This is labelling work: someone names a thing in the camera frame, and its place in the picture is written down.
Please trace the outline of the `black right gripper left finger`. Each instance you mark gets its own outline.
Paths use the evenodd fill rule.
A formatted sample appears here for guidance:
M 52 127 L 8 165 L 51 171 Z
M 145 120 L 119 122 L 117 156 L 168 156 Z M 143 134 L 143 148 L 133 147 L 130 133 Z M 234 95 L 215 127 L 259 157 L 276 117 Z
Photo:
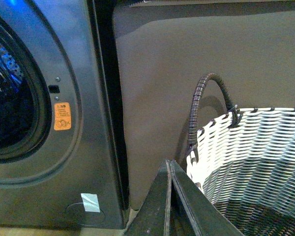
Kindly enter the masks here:
M 125 236 L 169 236 L 171 218 L 172 176 L 170 161 L 159 167 L 149 192 Z

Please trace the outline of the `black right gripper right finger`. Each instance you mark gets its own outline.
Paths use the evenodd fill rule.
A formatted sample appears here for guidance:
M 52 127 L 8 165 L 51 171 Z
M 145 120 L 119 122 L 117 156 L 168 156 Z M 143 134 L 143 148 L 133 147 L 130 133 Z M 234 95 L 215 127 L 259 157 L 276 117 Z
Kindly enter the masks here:
M 180 165 L 170 162 L 174 206 L 185 236 L 241 236 L 198 189 Z

